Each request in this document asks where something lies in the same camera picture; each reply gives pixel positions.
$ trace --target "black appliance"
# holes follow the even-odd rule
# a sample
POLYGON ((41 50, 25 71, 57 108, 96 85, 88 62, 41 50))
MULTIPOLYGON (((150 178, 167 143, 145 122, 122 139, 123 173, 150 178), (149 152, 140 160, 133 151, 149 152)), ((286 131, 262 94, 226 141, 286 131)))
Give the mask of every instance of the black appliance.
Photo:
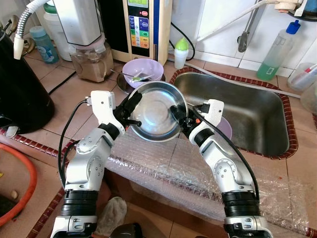
POLYGON ((0 127, 17 133, 43 127, 54 114, 54 103, 24 58, 13 58, 13 43, 0 28, 0 127))

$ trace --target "black power cord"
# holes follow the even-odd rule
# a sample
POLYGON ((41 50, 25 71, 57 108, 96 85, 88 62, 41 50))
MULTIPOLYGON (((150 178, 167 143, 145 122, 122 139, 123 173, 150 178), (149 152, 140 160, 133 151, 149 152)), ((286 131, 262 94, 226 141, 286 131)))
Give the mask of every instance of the black power cord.
POLYGON ((62 162, 61 162, 61 170, 62 170, 62 174, 65 176, 65 164, 66 164, 66 160, 67 160, 67 155, 69 153, 69 151, 76 145, 79 143, 80 140, 76 140, 74 142, 72 142, 66 149, 64 156, 62 158, 62 162))
POLYGON ((241 161, 243 162, 243 164, 247 167, 247 170, 249 171, 253 184, 254 184, 254 189, 256 191, 256 197, 257 200, 260 201, 260 195, 259 195, 259 185, 256 179, 256 176, 254 175, 250 165, 248 164, 248 162, 246 161, 246 159, 243 157, 243 155, 241 154, 241 152, 235 147, 235 145, 232 143, 232 141, 221 131, 219 130, 216 126, 214 126, 213 124, 211 124, 209 121, 207 121, 202 115, 199 114, 199 112, 197 111, 197 108, 199 108, 200 106, 193 106, 193 112, 194 114, 201 119, 202 121, 204 121, 208 126, 210 126, 212 129, 214 129, 229 145, 230 147, 237 153, 237 155, 240 157, 241 161))
POLYGON ((59 173, 59 178, 60 178, 60 181, 63 185, 63 188, 65 188, 65 183, 66 183, 66 177, 65 177, 65 174, 63 173, 63 169, 61 167, 61 151, 62 151, 62 146, 63 146, 63 139, 64 139, 64 136, 65 136, 65 133, 66 133, 66 130, 71 122, 71 120, 73 119, 76 111, 78 110, 78 108, 80 107, 80 105, 84 104, 84 103, 87 103, 87 100, 83 100, 81 101, 80 103, 77 104, 77 106, 74 108, 72 114, 70 115, 69 119, 68 119, 68 122, 66 123, 65 127, 64 127, 64 130, 63 132, 61 133, 61 136, 60 136, 60 141, 59 141, 59 146, 58 146, 58 157, 57 157, 57 163, 58 163, 58 173, 59 173))
POLYGON ((74 76, 76 73, 76 71, 72 72, 71 75, 69 75, 64 81, 62 81, 59 85, 57 85, 55 88, 53 88, 50 92, 49 95, 52 94, 57 88, 59 88, 61 85, 63 85, 64 83, 66 83, 72 76, 74 76))
MULTIPOLYGON (((185 35, 184 32, 182 32, 177 26, 175 26, 175 24, 173 22, 170 23, 176 30, 178 30, 186 39, 187 41, 189 42, 189 44, 192 46, 193 48, 193 55, 189 58, 189 59, 186 59, 186 61, 190 61, 194 58, 195 56, 195 47, 193 45, 193 43, 191 42, 191 40, 185 35)), ((169 41, 169 43, 172 45, 173 49, 175 49, 175 46, 173 45, 173 43, 171 41, 169 41)))

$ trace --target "stainless steel sink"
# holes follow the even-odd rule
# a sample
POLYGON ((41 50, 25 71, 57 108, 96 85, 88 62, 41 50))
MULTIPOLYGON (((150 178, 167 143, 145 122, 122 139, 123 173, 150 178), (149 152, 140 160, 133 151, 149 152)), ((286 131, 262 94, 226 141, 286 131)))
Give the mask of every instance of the stainless steel sink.
POLYGON ((277 94, 192 72, 179 75, 174 85, 190 104, 207 99, 223 101, 223 116, 230 122, 236 146, 268 156, 288 150, 283 104, 277 94))

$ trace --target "tiled countertop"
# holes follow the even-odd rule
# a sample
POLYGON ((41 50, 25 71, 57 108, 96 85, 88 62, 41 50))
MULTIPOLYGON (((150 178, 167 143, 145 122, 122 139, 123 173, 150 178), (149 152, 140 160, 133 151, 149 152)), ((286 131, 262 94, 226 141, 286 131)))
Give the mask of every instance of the tiled countertop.
MULTIPOLYGON (((28 54, 26 60, 48 91, 58 85, 74 71, 71 62, 60 60, 60 62, 53 65, 43 63, 37 51, 28 54)), ((258 80, 254 71, 204 62, 196 59, 190 61, 190 63, 203 67, 206 70, 258 80)), ((123 63, 115 62, 116 71, 121 71, 122 67, 123 63)), ((172 62, 167 62, 164 65, 166 81, 171 79, 175 71, 176 69, 172 62)), ((44 128, 33 133, 24 134, 23 136, 57 149, 60 134, 75 105, 83 100, 85 96, 90 95, 92 90, 113 91, 115 93, 117 105, 126 97, 126 94, 124 94, 116 85, 116 77, 117 74, 113 73, 106 79, 106 81, 94 83, 80 79, 77 75, 73 76, 51 95, 55 103, 55 115, 52 120, 45 125, 44 128)), ((286 82, 287 78, 280 76, 275 76, 274 79, 270 81, 271 84, 280 89, 292 92, 287 87, 286 82)), ((299 99, 289 98, 289 100, 299 143, 298 151, 292 157, 279 161, 262 158, 243 151, 242 153, 250 163, 251 167, 261 166, 267 170, 275 171, 276 174, 288 178, 289 181, 296 181, 297 183, 309 186, 310 189, 305 189, 305 194, 302 194, 302 196, 306 200, 309 227, 317 229, 317 130, 314 125, 312 114, 302 107, 299 99)), ((64 145, 70 139, 81 139, 97 125, 98 122, 93 115, 91 108, 81 106, 66 132, 64 145)), ((301 208, 297 207, 294 200, 292 200, 292 187, 290 187, 290 191, 290 209, 293 211, 293 214, 300 214, 301 211, 298 209, 301 208)))

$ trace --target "metal bowl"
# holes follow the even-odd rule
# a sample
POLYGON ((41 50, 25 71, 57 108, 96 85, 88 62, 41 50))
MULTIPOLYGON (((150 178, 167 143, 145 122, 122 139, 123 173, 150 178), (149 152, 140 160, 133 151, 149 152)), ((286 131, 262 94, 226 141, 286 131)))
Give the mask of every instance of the metal bowl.
POLYGON ((186 109, 187 103, 182 93, 174 86, 162 81, 142 84, 135 92, 142 93, 142 99, 130 116, 132 120, 142 122, 140 127, 131 126, 141 138, 151 142, 169 141, 181 132, 170 107, 181 106, 186 109))

